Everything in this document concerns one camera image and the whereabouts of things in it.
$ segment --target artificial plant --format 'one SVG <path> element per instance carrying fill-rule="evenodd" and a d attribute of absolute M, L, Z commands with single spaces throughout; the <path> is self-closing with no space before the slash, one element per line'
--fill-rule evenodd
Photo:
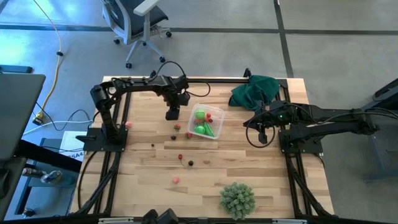
<path fill-rule="evenodd" d="M 246 184 L 234 182 L 229 186 L 225 186 L 224 190 L 220 191 L 220 194 L 220 205 L 232 216 L 233 220 L 243 220 L 256 207 L 252 188 Z"/>

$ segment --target wooden table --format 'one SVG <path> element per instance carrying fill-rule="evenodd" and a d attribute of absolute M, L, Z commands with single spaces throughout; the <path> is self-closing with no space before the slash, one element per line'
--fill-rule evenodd
<path fill-rule="evenodd" d="M 290 78 L 287 82 L 291 101 L 308 103 L 303 79 Z M 211 84 L 211 93 L 207 97 L 192 96 L 189 105 L 181 107 L 178 121 L 165 120 L 168 108 L 162 97 L 153 92 L 132 94 L 127 120 L 133 122 L 133 127 L 129 130 L 126 150 L 122 153 L 119 166 L 113 217 L 141 217 L 152 208 L 159 214 L 172 208 L 180 217 L 229 217 L 219 206 L 219 192 L 233 182 L 245 183 L 254 189 L 256 210 L 249 218 L 294 217 L 286 162 L 280 153 L 277 137 L 265 149 L 251 147 L 246 141 L 242 123 L 251 118 L 253 112 L 243 107 L 228 106 L 231 90 L 238 85 Z M 208 87 L 201 83 L 190 83 L 189 91 L 202 95 L 208 91 Z M 185 139 L 188 119 L 197 103 L 225 110 L 223 129 L 218 140 L 199 136 Z M 182 127 L 179 132 L 173 128 L 177 123 Z M 100 124 L 98 116 L 95 125 Z M 272 130 L 267 130 L 267 133 L 271 136 Z M 171 135 L 176 135 L 177 139 L 171 140 Z M 249 137 L 255 144 L 260 144 L 256 131 L 250 131 Z M 184 168 L 178 159 L 179 154 L 183 155 L 182 162 L 186 166 L 189 160 L 194 161 L 194 166 Z M 83 165 L 89 155 L 85 156 Z M 81 186 L 82 203 L 98 185 L 103 156 L 104 153 L 97 153 L 88 165 Z M 302 157 L 308 188 L 324 208 L 333 213 L 325 171 L 319 158 L 311 154 L 303 154 Z M 173 177 L 179 177 L 180 182 L 173 184 Z M 298 190 L 297 194 L 300 208 L 304 211 L 302 193 Z M 76 195 L 71 212 L 77 210 Z M 102 207 L 106 204 L 107 196 L 108 189 L 105 189 Z"/>

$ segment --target green cloth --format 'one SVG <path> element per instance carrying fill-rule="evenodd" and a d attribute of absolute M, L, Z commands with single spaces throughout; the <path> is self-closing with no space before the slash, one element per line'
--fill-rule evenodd
<path fill-rule="evenodd" d="M 229 99 L 230 106 L 243 106 L 248 110 L 259 108 L 260 102 L 269 105 L 279 92 L 278 80 L 271 77 L 252 75 L 249 83 L 243 84 L 232 90 Z"/>

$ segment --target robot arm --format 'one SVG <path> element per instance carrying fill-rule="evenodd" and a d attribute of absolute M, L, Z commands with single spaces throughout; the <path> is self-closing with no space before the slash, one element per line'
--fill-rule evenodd
<path fill-rule="evenodd" d="M 360 109 L 321 109 L 315 105 L 274 101 L 269 111 L 256 113 L 257 115 L 243 123 L 243 126 L 256 129 L 259 132 L 259 141 L 263 144 L 267 143 L 265 129 L 272 126 L 291 125 L 289 130 L 282 130 L 279 133 L 279 135 L 284 134 L 282 137 L 280 135 L 280 139 L 284 140 L 283 145 L 287 145 L 286 147 L 303 139 L 328 134 L 351 132 L 370 135 L 377 131 L 369 115 L 364 115 Z M 307 127 L 322 121 L 332 123 Z"/>
<path fill-rule="evenodd" d="M 189 85 L 186 75 L 178 78 L 158 75 L 154 79 L 112 78 L 111 81 L 95 85 L 90 94 L 103 120 L 102 133 L 106 140 L 118 143 L 121 135 L 119 128 L 112 120 L 110 109 L 121 100 L 123 94 L 136 91 L 153 91 L 157 96 L 163 96 L 167 106 L 170 107 L 169 111 L 166 112 L 166 120 L 176 120 L 180 106 L 188 105 L 190 96 L 188 93 L 182 93 L 182 90 L 187 88 L 189 88 Z"/>

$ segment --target black desk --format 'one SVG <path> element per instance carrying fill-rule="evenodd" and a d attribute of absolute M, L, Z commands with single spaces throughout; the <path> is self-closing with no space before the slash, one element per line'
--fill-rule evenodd
<path fill-rule="evenodd" d="M 81 162 L 21 140 L 45 80 L 44 75 L 0 74 L 0 182 L 6 194 L 0 197 L 0 220 L 4 219 L 27 159 L 80 171 Z"/>

